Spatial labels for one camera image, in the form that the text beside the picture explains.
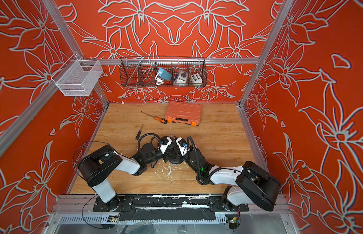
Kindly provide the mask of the black round stand base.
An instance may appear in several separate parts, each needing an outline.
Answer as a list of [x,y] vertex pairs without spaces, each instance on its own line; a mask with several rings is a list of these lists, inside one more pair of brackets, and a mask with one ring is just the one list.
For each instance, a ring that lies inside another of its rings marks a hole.
[[167,162],[173,165],[178,165],[184,162],[183,156],[178,146],[172,146],[171,148],[168,148],[165,152],[165,159]]

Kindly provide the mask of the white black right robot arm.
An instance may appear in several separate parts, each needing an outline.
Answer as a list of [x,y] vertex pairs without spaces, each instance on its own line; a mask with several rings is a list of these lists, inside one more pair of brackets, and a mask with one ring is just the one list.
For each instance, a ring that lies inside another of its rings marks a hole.
[[226,184],[230,188],[224,200],[234,206],[255,204],[265,211],[273,211],[281,183],[252,161],[237,167],[223,167],[208,163],[192,137],[174,141],[184,162],[196,173],[200,185]]

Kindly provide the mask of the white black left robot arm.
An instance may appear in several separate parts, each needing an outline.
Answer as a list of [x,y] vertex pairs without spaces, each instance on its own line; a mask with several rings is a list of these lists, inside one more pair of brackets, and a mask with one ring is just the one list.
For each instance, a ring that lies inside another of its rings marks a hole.
[[156,139],[158,147],[154,147],[152,142],[144,144],[133,157],[128,158],[106,144],[78,163],[78,170],[83,179],[110,211],[119,206],[118,195],[108,180],[113,171],[139,176],[147,170],[148,165],[155,165],[157,161],[170,155],[171,137],[158,137],[156,134],[145,134],[145,136]]

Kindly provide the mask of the blue white device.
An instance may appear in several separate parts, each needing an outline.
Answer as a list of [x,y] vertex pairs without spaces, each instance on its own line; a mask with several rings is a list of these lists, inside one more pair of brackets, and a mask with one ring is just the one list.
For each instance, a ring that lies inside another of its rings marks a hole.
[[172,79],[172,75],[163,68],[159,68],[155,76],[156,85],[162,85],[165,81],[169,82]]

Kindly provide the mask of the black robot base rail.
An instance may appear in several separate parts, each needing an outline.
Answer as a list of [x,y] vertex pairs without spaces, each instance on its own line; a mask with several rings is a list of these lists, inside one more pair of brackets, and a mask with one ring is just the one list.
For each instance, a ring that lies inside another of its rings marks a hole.
[[231,216],[249,211],[247,204],[234,206],[222,195],[125,195],[118,196],[119,206],[108,210],[96,198],[93,212],[111,212],[120,219],[202,219],[221,214]]

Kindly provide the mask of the white box with dial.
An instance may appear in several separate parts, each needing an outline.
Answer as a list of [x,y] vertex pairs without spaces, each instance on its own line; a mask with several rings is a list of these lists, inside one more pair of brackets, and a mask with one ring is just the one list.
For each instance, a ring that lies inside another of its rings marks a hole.
[[188,73],[180,70],[174,79],[174,84],[177,86],[185,86],[188,81]]

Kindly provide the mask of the orange black handled screwdriver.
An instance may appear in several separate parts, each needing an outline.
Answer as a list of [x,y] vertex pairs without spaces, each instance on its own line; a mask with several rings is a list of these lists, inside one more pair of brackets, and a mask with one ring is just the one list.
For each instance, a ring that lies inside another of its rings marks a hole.
[[158,117],[158,116],[153,116],[153,115],[150,115],[150,114],[145,113],[145,112],[143,112],[143,111],[142,111],[141,113],[143,113],[143,114],[145,114],[145,115],[147,115],[147,116],[152,117],[153,119],[155,119],[156,121],[158,121],[158,122],[160,122],[160,123],[162,123],[162,124],[167,124],[167,123],[168,123],[168,121],[167,121],[166,119],[160,118],[160,117]]

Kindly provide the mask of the clear plastic wall bin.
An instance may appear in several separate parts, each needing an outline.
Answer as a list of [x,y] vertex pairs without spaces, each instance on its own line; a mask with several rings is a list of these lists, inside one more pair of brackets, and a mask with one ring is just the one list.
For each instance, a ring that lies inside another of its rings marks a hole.
[[73,60],[57,71],[51,80],[66,97],[88,97],[103,73],[98,60]]

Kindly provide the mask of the white box with buttons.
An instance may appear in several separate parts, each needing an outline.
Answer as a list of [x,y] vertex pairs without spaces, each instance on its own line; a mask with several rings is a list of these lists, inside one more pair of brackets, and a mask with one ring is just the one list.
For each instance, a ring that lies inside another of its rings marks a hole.
[[203,85],[203,79],[199,74],[190,75],[190,80],[195,87],[201,87]]

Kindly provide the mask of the orange plastic tool case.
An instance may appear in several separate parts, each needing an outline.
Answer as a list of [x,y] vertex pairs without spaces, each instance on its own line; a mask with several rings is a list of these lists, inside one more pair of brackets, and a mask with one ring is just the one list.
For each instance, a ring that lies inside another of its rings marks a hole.
[[168,105],[165,119],[169,123],[185,123],[199,126],[201,122],[202,106],[186,102],[172,101]]

